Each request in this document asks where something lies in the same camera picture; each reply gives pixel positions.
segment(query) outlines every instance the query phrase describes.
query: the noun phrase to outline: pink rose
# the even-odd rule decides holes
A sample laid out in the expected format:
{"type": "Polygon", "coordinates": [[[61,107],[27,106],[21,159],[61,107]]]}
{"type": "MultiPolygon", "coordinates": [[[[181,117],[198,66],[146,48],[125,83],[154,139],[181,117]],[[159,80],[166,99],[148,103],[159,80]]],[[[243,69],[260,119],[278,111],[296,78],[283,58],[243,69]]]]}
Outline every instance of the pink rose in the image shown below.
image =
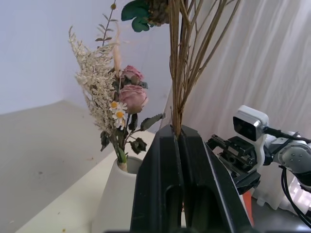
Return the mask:
{"type": "Polygon", "coordinates": [[[125,85],[120,91],[119,101],[127,104],[127,113],[135,114],[141,112],[148,102],[148,97],[141,86],[125,85]]]}
{"type": "Polygon", "coordinates": [[[135,67],[127,66],[121,74],[121,79],[127,77],[133,84],[138,85],[144,79],[142,73],[140,73],[135,67]]]}

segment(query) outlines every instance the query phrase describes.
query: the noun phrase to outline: white vase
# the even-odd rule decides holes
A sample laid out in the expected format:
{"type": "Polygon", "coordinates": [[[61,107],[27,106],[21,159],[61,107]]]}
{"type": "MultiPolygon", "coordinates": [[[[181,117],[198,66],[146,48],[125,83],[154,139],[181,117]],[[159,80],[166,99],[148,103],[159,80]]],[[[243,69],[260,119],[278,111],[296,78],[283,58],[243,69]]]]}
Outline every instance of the white vase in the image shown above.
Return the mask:
{"type": "Polygon", "coordinates": [[[127,173],[118,167],[115,160],[92,221],[92,233],[130,229],[136,176],[141,163],[141,159],[129,156],[127,173]]]}

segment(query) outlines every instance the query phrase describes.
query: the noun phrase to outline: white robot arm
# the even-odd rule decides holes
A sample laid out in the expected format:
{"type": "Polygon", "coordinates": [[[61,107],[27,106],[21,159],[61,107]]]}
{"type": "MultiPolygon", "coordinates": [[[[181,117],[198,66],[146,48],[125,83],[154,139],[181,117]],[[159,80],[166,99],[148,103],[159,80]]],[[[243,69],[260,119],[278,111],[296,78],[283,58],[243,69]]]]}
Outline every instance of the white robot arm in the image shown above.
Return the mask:
{"type": "MultiPolygon", "coordinates": [[[[285,132],[288,135],[301,137],[298,133],[285,132]]],[[[311,144],[305,141],[291,140],[268,135],[265,146],[269,151],[280,150],[274,156],[274,162],[286,167],[299,180],[302,188],[311,192],[311,144]]]]}
{"type": "Polygon", "coordinates": [[[281,184],[285,196],[301,220],[311,228],[311,222],[294,204],[289,190],[286,170],[292,172],[300,182],[301,188],[311,193],[311,140],[303,138],[298,132],[282,132],[269,127],[268,116],[260,111],[241,106],[233,117],[237,135],[223,140],[213,135],[207,142],[212,150],[223,149],[219,159],[231,171],[239,194],[257,187],[260,175],[257,169],[280,164],[283,169],[281,184]]]}

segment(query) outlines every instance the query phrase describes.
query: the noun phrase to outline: table surface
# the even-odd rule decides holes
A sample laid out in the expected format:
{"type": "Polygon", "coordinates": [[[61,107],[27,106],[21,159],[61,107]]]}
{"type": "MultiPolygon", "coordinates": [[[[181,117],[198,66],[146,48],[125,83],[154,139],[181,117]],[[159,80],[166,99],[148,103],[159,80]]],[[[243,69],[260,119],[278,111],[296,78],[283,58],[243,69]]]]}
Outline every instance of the table surface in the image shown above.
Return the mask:
{"type": "MultiPolygon", "coordinates": [[[[149,132],[138,132],[136,136],[143,138],[148,146],[154,138],[149,132]]],[[[135,155],[129,147],[126,151],[140,159],[145,155],[135,155]]],[[[115,153],[110,153],[16,233],[91,233],[91,221],[115,159],[115,153]]]]}

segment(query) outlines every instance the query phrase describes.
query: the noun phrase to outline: white daisy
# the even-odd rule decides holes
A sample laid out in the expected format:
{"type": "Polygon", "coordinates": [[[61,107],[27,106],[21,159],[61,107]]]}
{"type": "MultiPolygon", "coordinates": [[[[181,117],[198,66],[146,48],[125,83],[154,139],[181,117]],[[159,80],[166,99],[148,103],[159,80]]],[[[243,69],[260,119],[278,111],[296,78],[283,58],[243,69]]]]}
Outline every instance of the white daisy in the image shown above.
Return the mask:
{"type": "Polygon", "coordinates": [[[115,111],[116,111],[117,109],[119,109],[119,103],[116,102],[116,101],[112,101],[112,102],[110,103],[110,108],[109,108],[109,110],[112,111],[113,113],[115,113],[115,111]]]}
{"type": "Polygon", "coordinates": [[[122,103],[122,102],[119,102],[119,109],[120,110],[127,110],[127,104],[126,103],[122,103]]]}
{"type": "Polygon", "coordinates": [[[118,109],[115,111],[114,115],[112,117],[115,119],[116,123],[122,124],[125,120],[125,111],[118,109]]]}
{"type": "Polygon", "coordinates": [[[121,124],[119,122],[115,122],[116,128],[119,128],[120,126],[121,126],[121,130],[123,130],[125,127],[125,120],[123,120],[121,124]]]}

